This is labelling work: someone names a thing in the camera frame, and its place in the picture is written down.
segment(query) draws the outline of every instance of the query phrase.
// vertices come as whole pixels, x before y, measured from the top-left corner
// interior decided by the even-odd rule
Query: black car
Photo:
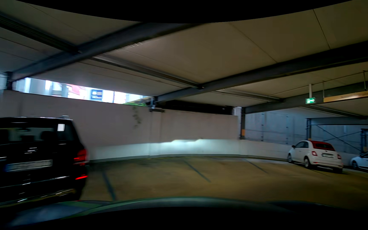
[[[0,118],[0,207],[59,196],[78,200],[86,157],[70,119]]]

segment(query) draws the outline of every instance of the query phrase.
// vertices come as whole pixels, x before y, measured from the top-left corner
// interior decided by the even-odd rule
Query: car rear window
[[[0,144],[32,141],[72,141],[72,127],[55,122],[0,122]]]
[[[331,144],[325,143],[313,143],[313,148],[334,151],[335,149]]]

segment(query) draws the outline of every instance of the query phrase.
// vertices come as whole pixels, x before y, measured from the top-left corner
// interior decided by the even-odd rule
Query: taillight
[[[88,176],[87,175],[81,175],[79,177],[76,177],[75,180],[83,179],[83,178],[86,178],[86,177],[88,177]]]
[[[84,163],[86,161],[86,149],[82,149],[78,152],[77,157],[75,157],[73,160],[75,162],[75,164],[81,164]]]

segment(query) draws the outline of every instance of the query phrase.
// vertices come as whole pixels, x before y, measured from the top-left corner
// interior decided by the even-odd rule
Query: license plate
[[[323,157],[333,158],[333,154],[322,154]]]
[[[38,161],[7,164],[5,167],[5,171],[14,172],[14,171],[34,170],[50,166],[52,166],[52,160],[38,160]]]

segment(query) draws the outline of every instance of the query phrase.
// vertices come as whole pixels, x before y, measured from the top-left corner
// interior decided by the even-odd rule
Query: green exit sign
[[[314,104],[316,100],[314,97],[306,98],[306,104]]]

